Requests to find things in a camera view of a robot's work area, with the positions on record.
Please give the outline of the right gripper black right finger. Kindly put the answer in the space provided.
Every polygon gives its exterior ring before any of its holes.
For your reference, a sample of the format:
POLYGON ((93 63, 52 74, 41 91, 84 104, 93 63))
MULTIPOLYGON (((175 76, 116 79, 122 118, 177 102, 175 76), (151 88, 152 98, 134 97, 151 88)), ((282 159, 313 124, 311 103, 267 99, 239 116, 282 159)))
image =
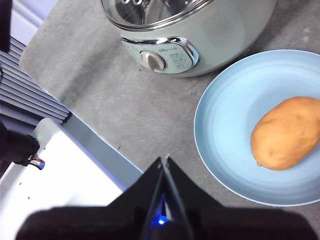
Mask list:
POLYGON ((163 164, 169 200, 180 214, 163 226, 166 240, 316 240, 301 215, 279 209, 225 207, 196 185, 172 160, 163 164))

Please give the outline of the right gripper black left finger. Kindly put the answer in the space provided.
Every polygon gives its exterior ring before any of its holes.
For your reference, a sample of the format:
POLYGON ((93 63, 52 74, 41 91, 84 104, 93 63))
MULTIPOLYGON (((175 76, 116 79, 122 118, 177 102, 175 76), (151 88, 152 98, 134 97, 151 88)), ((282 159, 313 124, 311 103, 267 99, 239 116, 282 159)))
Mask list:
POLYGON ((158 157, 144 174, 107 206, 55 207, 31 214, 18 240, 157 240, 163 238, 164 179, 158 157))

